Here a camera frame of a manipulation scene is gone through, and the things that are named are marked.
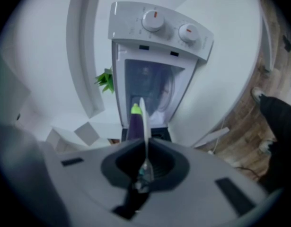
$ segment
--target white shoe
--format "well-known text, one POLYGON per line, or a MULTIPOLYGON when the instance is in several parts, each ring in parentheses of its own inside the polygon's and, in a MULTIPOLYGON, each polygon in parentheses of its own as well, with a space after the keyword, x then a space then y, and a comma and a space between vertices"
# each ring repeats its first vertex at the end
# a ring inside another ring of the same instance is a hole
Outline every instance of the white shoe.
POLYGON ((265 96, 265 93, 260 88, 254 87, 251 89, 251 96, 253 96, 256 103, 260 104, 262 95, 265 96))
POLYGON ((261 143, 259 145, 259 149, 263 153, 270 155, 271 151, 270 151, 269 146, 272 145, 273 143, 275 143, 275 141, 272 139, 263 140, 263 141, 261 141, 261 143))

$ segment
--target washing machine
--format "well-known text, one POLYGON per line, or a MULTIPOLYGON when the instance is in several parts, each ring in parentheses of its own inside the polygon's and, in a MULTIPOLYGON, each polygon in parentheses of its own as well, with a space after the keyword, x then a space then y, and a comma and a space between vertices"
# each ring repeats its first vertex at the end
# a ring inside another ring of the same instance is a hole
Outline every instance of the washing machine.
POLYGON ((197 21, 164 7, 114 2, 108 38, 112 41, 113 81, 126 139, 130 111, 143 97, 152 137, 171 141, 168 123, 199 61, 206 61, 213 33, 197 21))

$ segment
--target control panel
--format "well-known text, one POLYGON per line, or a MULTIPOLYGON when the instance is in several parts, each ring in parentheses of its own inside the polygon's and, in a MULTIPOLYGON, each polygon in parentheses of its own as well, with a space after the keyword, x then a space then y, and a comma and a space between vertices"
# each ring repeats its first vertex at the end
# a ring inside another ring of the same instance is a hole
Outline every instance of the control panel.
POLYGON ((193 19, 171 9, 141 2, 114 2, 108 38, 141 45, 169 46, 207 60, 213 33, 193 19))

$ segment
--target green cap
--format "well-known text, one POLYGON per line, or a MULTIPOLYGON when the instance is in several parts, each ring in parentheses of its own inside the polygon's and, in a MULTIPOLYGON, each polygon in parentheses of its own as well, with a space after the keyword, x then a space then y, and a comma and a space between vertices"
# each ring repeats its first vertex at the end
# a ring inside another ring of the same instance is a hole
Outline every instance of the green cap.
POLYGON ((138 106, 138 104, 134 104, 134 105, 132 106, 131 114, 140 114, 140 115, 142 115, 142 110, 141 110, 141 108, 138 106))

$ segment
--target green plant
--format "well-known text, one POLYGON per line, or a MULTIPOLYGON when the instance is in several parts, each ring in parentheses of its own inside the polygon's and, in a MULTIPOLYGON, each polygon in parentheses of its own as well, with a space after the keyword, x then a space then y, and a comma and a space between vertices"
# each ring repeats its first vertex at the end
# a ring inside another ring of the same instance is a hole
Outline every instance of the green plant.
POLYGON ((114 92, 114 83, 113 83, 113 71, 112 69, 104 69, 104 72, 96 77, 99 86, 105 86, 102 92, 110 89, 111 92, 114 92))

